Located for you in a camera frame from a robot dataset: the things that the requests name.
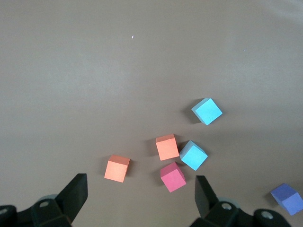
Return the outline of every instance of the light blue cube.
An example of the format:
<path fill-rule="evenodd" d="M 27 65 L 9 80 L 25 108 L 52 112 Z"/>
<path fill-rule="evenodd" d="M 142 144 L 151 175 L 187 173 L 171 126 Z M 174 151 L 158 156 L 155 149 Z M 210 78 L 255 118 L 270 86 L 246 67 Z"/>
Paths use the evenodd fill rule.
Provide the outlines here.
<path fill-rule="evenodd" d="M 189 141 L 180 152 L 182 162 L 197 170 L 207 159 L 207 154 L 193 141 Z"/>
<path fill-rule="evenodd" d="M 209 125 L 217 119 L 222 111 L 211 98 L 205 98 L 191 109 L 201 122 Z"/>
<path fill-rule="evenodd" d="M 303 200 L 299 193 L 291 186 L 284 183 L 272 190 L 271 194 L 290 215 L 303 210 Z"/>

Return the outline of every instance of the foam cube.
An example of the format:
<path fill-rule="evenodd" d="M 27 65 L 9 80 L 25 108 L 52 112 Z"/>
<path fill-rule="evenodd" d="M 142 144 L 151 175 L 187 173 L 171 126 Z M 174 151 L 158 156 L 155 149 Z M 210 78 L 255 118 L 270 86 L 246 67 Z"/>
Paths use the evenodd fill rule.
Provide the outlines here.
<path fill-rule="evenodd" d="M 180 152 L 182 162 L 197 170 L 207 159 L 207 154 L 193 141 L 189 141 Z"/>
<path fill-rule="evenodd" d="M 173 192 L 186 184 L 185 177 L 176 162 L 162 168 L 160 176 L 169 192 Z"/>
<path fill-rule="evenodd" d="M 203 99 L 192 108 L 192 111 L 206 125 L 209 125 L 222 114 L 222 111 L 211 98 Z"/>
<path fill-rule="evenodd" d="M 107 162 L 104 178 L 123 182 L 130 159 L 118 155 L 112 155 Z"/>
<path fill-rule="evenodd" d="M 303 210 L 303 200 L 299 193 L 287 184 L 282 184 L 271 191 L 272 196 L 290 215 Z"/>
<path fill-rule="evenodd" d="M 174 134 L 158 137 L 156 139 L 156 145 L 161 161 L 179 156 Z"/>

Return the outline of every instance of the gray table surface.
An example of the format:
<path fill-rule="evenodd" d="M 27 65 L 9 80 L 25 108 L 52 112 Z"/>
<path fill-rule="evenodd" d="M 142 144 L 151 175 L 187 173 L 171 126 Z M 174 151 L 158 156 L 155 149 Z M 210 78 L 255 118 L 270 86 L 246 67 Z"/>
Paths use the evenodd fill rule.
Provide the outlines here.
<path fill-rule="evenodd" d="M 269 193 L 303 196 L 302 62 L 301 0 L 2 0 L 0 204 L 24 210 L 87 173 L 74 227 L 185 227 L 205 175 L 300 227 Z M 205 97 L 223 111 L 208 126 L 190 111 Z M 170 133 L 209 155 L 197 171 L 160 161 Z M 131 159 L 124 183 L 104 179 L 112 154 Z M 172 161 L 187 184 L 169 193 Z"/>

